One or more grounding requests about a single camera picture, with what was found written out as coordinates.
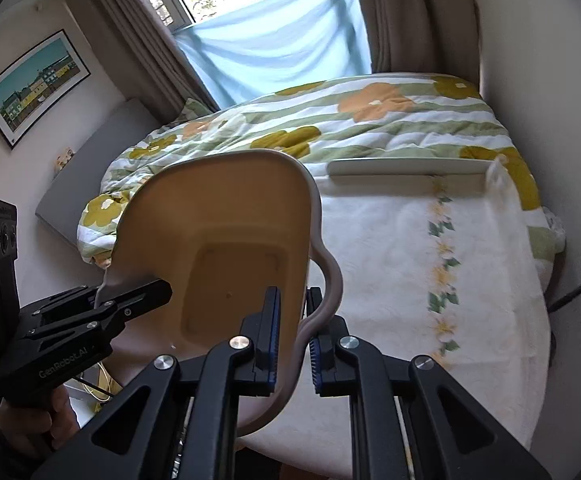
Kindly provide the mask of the left hand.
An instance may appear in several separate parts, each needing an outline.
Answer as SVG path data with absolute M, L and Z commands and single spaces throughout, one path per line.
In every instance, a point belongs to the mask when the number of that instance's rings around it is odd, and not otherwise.
M 54 389 L 43 405 L 52 410 L 36 412 L 16 408 L 6 400 L 0 402 L 0 430 L 18 450 L 32 453 L 32 438 L 39 436 L 50 437 L 51 447 L 57 450 L 79 431 L 77 415 L 65 386 Z

